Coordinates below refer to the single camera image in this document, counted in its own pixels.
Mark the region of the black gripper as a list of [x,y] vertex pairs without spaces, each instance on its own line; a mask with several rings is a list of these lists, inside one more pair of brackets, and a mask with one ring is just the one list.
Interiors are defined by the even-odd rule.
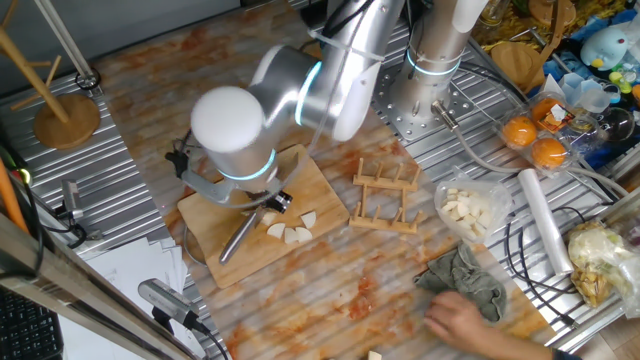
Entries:
[[260,205],[256,208],[258,215],[264,215],[270,212],[271,209],[279,213],[285,213],[293,200],[293,197],[284,191],[280,191],[277,194],[271,191],[248,192],[247,196],[252,202]]

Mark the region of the person bare hand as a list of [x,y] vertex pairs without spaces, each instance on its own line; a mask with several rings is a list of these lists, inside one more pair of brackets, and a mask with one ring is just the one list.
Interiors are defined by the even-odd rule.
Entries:
[[459,350],[481,354],[488,329],[477,307],[457,292],[436,295],[425,312],[425,324],[441,341]]

